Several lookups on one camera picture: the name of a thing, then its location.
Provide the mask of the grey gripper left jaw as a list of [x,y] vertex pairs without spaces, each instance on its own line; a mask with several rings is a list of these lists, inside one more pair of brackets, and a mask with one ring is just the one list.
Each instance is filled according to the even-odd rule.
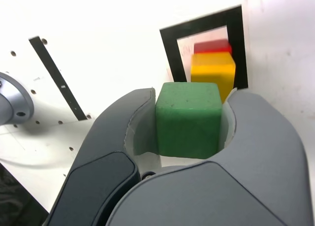
[[156,92],[134,90],[94,121],[46,220],[48,226],[103,226],[118,201],[161,167]]

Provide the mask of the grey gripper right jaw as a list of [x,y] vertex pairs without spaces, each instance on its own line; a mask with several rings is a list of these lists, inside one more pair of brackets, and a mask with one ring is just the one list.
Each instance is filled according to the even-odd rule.
[[309,171],[292,124],[260,95],[227,100],[235,129],[214,156],[156,174],[119,201],[109,226],[307,226]]

